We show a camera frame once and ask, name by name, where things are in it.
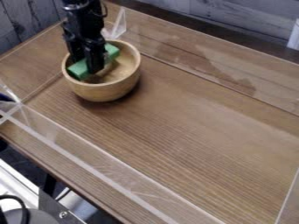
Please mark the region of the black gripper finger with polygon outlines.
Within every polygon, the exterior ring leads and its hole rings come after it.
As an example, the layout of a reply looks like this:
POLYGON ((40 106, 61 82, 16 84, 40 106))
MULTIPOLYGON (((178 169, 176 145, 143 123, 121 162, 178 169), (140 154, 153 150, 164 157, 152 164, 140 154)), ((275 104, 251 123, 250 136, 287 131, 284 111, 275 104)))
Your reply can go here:
POLYGON ((104 68, 105 65, 105 43, 87 42, 84 46, 84 53, 87 58, 88 72, 95 74, 104 68))
POLYGON ((72 62, 76 63, 77 61, 80 61, 84 58, 84 51, 83 51, 81 43, 73 36, 64 34, 63 37, 64 37, 65 44, 68 47, 72 62))

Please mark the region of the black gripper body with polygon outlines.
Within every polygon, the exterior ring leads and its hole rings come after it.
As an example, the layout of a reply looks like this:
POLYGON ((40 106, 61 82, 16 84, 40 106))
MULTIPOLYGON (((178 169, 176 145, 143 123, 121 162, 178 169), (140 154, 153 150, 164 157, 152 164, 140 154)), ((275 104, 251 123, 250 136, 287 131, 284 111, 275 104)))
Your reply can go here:
POLYGON ((100 0, 61 0, 67 20, 63 22, 63 37, 67 42, 104 43, 101 35, 107 6, 100 0))

